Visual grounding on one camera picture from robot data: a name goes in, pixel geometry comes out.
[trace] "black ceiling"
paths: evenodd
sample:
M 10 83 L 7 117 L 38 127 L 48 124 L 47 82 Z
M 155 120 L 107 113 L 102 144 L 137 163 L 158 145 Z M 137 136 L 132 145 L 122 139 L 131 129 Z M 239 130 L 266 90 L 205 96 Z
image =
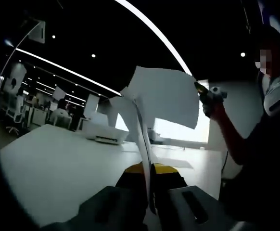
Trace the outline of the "black ceiling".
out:
M 15 22 L 20 25 L 21 17 L 29 16 L 46 21 L 45 44 L 26 38 L 19 46 L 22 50 L 116 91 L 129 84 L 137 65 L 182 70 L 163 42 L 140 19 L 114 0 L 29 2 L 17 6 L 22 14 L 15 17 Z M 129 2 L 164 33 L 196 79 L 254 79 L 256 69 L 248 54 L 248 30 L 240 0 Z M 8 32 L 10 36 L 15 36 L 12 30 Z M 245 52 L 246 57 L 241 57 L 241 52 Z M 87 97 L 89 92 L 75 88 L 74 84 L 60 80 L 52 73 L 106 97 L 115 96 L 18 51 L 12 60 L 25 63 L 28 70 L 26 78 L 40 77 L 43 83 L 51 86 L 58 82 L 66 91 L 74 90 L 79 98 Z

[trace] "led light strip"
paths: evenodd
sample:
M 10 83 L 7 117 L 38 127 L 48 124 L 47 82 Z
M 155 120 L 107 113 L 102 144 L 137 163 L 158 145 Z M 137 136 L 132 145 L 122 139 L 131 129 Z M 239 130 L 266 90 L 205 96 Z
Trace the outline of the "led light strip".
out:
M 165 46 L 169 49 L 169 51 L 173 54 L 173 56 L 176 58 L 178 63 L 181 65 L 183 70 L 187 74 L 192 76 L 189 68 L 187 67 L 182 57 L 177 52 L 177 50 L 175 50 L 174 46 L 170 43 L 170 41 L 166 38 L 166 36 L 164 36 L 164 34 L 160 31 L 160 29 L 158 29 L 157 26 L 155 26 L 155 24 L 147 16 L 145 16 L 141 11 L 139 11 L 136 7 L 134 7 L 126 0 L 115 0 L 115 1 L 120 3 L 126 9 L 128 9 L 134 15 L 136 15 L 142 22 L 144 22 L 155 33 L 155 35 L 157 35 L 158 38 L 165 44 Z
M 117 92 L 117 91 L 115 91 L 115 90 L 112 90 L 111 88 L 106 87 L 106 86 L 104 86 L 103 84 L 100 84 L 100 83 L 98 83 L 98 82 L 95 82 L 94 80 L 92 80 L 92 79 L 90 79 L 90 78 L 87 78 L 87 77 L 85 77 L 85 76 L 83 76 L 83 75 L 81 75 L 81 74 L 78 74 L 78 73 L 76 73 L 75 71 L 71 71 L 71 70 L 69 70 L 69 69 L 67 69 L 67 68 L 65 68 L 65 67 L 62 67 L 62 66 L 60 66 L 60 65 L 58 65 L 58 64 L 55 64 L 55 63 L 53 63 L 53 62 L 51 62 L 51 61 L 49 61 L 49 60 L 47 60 L 47 59 L 43 59 L 43 58 L 41 58 L 41 57 L 39 57 L 39 56 L 37 56 L 37 55 L 34 55 L 34 54 L 32 54 L 32 53 L 30 53 L 30 52 L 27 52 L 27 51 L 24 51 L 24 50 L 22 50 L 22 49 L 16 48 L 16 50 L 17 50 L 17 51 L 20 51 L 20 52 L 22 52 L 22 53 L 31 55 L 32 57 L 35 57 L 35 58 L 37 58 L 37 59 L 40 59 L 40 60 L 42 60 L 42 61 L 44 61 L 44 62 L 47 62 L 47 63 L 49 63 L 49 64 L 51 64 L 51 65 L 53 65 L 53 66 L 56 66 L 56 67 L 58 67 L 58 68 L 60 68 L 60 69 L 62 69 L 62 70 L 64 70 L 64 71 L 67 71 L 67 72 L 69 72 L 69 73 L 71 73 L 71 74 L 73 74 L 73 75 L 75 75 L 75 76 L 78 76 L 78 77 L 80 77 L 80 78 L 83 78 L 83 79 L 85 79 L 85 80 L 87 80 L 87 81 L 89 81 L 89 82 L 91 82 L 91 83 L 96 84 L 97 86 L 99 86 L 99 87 L 101 87 L 101 88 L 105 88 L 106 90 L 109 90 L 109 91 L 111 91 L 111 92 L 113 92 L 113 93 L 115 93 L 115 94 L 121 96 L 121 93 L 120 93 L 120 92 Z
M 46 93 L 46 94 L 52 95 L 52 94 L 50 94 L 49 92 L 46 92 L 46 91 L 41 90 L 41 89 L 39 89 L 39 88 L 36 88 L 36 90 L 40 90 L 40 91 L 42 91 L 42 92 L 44 92 L 44 93 Z
M 68 102 L 70 102 L 70 103 L 76 104 L 76 105 L 81 106 L 81 107 L 84 107 L 83 105 L 80 105 L 80 104 L 78 104 L 78 103 L 74 103 L 74 102 L 69 101 L 69 100 L 65 100 L 65 101 L 68 101 Z
M 46 92 L 46 91 L 41 90 L 41 89 L 39 89 L 39 88 L 36 88 L 36 90 L 40 90 L 41 92 L 44 92 L 44 93 L 46 93 L 46 94 L 53 95 L 53 94 L 50 94 L 49 92 Z M 70 102 L 70 103 L 73 103 L 73 104 L 76 104 L 76 105 L 78 105 L 78 106 L 84 107 L 83 105 L 80 105 L 80 104 L 78 104 L 78 103 L 74 103 L 74 102 L 69 101 L 69 100 L 66 100 L 66 101 L 68 101 L 68 102 Z
M 40 85 L 43 85 L 43 86 L 45 86 L 45 87 L 47 87 L 47 88 L 50 88 L 50 89 L 52 89 L 52 90 L 55 90 L 55 88 L 49 87 L 49 86 L 47 86 L 47 85 L 45 85 L 45 84 L 43 84 L 43 83 L 40 83 L 40 82 L 37 82 L 37 81 L 36 81 L 36 83 L 38 83 L 38 84 L 40 84 Z
M 76 97 L 76 96 L 73 96 L 73 95 L 70 95 L 70 94 L 67 94 L 67 93 L 66 93 L 66 95 L 68 95 L 68 96 L 70 96 L 70 97 L 74 97 L 75 99 L 78 99 L 78 100 L 81 100 L 81 101 L 85 102 L 85 100 L 83 100 L 83 99 L 81 99 L 81 98 L 78 98 L 78 97 Z
M 37 82 L 37 81 L 36 81 L 36 83 L 38 83 L 38 84 L 40 84 L 40 85 L 43 85 L 43 86 L 45 86 L 45 87 L 47 87 L 47 88 L 50 88 L 50 89 L 52 89 L 52 90 L 55 90 L 55 88 L 52 88 L 52 87 L 50 87 L 50 86 L 48 86 L 48 85 L 46 85 L 46 84 L 43 84 L 43 83 L 40 83 L 40 82 Z M 73 96 L 73 95 L 70 95 L 70 94 L 66 94 L 66 95 L 68 95 L 68 96 L 70 96 L 70 97 L 74 97 L 75 99 L 78 99 L 78 100 L 81 100 L 81 101 L 85 102 L 85 100 L 83 100 L 83 99 L 81 99 L 81 98 L 78 98 L 78 97 L 76 97 L 76 96 Z

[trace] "paper sheet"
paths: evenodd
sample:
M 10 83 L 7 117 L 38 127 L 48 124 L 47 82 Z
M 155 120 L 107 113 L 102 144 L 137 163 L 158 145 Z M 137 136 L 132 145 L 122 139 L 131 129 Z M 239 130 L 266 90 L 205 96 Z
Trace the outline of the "paper sheet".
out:
M 146 192 L 149 202 L 149 207 L 152 212 L 155 212 L 153 203 L 153 193 L 150 190 L 151 184 L 151 164 L 159 163 L 173 167 L 190 167 L 192 166 L 182 160 L 172 160 L 168 158 L 157 158 L 152 151 L 151 144 L 148 137 L 148 129 L 146 126 L 146 111 L 143 107 L 141 96 L 134 98 L 128 88 L 121 91 L 122 97 L 114 97 L 110 99 L 111 105 L 119 111 L 124 120 L 129 133 L 139 148 L 142 165 L 144 169 L 144 176 L 146 182 Z
M 139 148 L 142 157 L 142 165 L 144 170 L 146 193 L 149 206 L 152 211 L 155 211 L 153 205 L 153 197 L 151 196 L 152 192 L 150 191 L 152 149 L 148 140 L 147 128 L 144 123 L 144 119 L 140 115 L 141 112 L 138 108 L 138 105 L 140 105 L 140 108 L 142 108 L 142 101 L 139 98 L 135 100 L 127 88 L 124 88 L 121 91 L 121 94 L 123 97 L 114 97 L 110 99 L 110 103 L 119 111 L 133 141 Z
M 147 119 L 164 119 L 194 129 L 199 116 L 194 81 L 181 71 L 137 66 L 128 89 L 134 99 L 142 97 Z

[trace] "desk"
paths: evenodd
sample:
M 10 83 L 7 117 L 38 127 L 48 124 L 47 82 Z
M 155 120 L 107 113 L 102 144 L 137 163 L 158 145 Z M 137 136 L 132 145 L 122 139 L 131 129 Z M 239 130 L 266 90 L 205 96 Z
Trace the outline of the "desk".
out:
M 31 123 L 42 126 L 46 122 L 47 112 L 34 108 L 33 118 Z
M 178 169 L 187 184 L 219 197 L 221 153 L 158 145 L 153 152 L 189 161 L 194 169 Z M 101 144 L 52 125 L 41 126 L 0 150 L 13 192 L 40 226 L 72 218 L 82 202 L 105 186 L 114 186 L 126 168 L 140 161 L 135 143 Z

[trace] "window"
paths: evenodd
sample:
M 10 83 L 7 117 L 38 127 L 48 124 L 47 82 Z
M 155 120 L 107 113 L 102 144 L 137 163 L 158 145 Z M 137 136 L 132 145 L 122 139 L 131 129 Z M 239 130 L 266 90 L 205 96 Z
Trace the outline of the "window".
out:
M 126 127 L 124 120 L 119 113 L 117 114 L 115 128 L 128 131 L 128 128 Z
M 208 81 L 199 81 L 203 86 L 209 88 Z M 209 121 L 203 112 L 202 103 L 199 102 L 198 124 L 195 129 L 169 122 L 167 120 L 155 119 L 154 130 L 160 134 L 162 138 L 169 138 L 181 141 L 208 142 Z

